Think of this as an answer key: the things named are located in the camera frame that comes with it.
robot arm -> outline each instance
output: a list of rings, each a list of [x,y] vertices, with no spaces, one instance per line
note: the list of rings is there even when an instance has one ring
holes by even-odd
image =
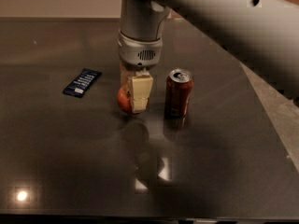
[[[299,96],[296,5],[282,0],[147,1],[173,8],[287,98]]]

silver can lid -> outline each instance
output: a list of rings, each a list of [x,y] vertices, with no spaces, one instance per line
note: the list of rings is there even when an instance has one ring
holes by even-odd
[[[169,77],[177,83],[187,83],[192,79],[190,71],[184,69],[175,69],[169,73]]]

table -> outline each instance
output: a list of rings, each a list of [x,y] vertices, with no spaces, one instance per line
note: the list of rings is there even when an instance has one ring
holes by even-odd
[[[129,117],[116,102],[118,29],[0,23],[0,219],[298,220],[299,175],[239,62],[169,20],[149,107]],[[82,99],[64,95],[84,67],[103,75]],[[193,74],[185,119],[164,117],[176,67]]]

red soda can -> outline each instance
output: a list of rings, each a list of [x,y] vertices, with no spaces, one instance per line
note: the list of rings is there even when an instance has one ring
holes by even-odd
[[[165,114],[179,118],[187,114],[193,81],[192,74],[183,69],[175,69],[166,80]]]

table surface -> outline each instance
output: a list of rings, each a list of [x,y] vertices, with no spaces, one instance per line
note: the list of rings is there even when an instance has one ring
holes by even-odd
[[[118,29],[0,22],[0,214],[299,219],[299,175],[239,62],[169,20],[149,107],[128,117]],[[176,67],[193,73],[185,119],[164,117]],[[64,95],[82,68],[103,75],[82,99]]]

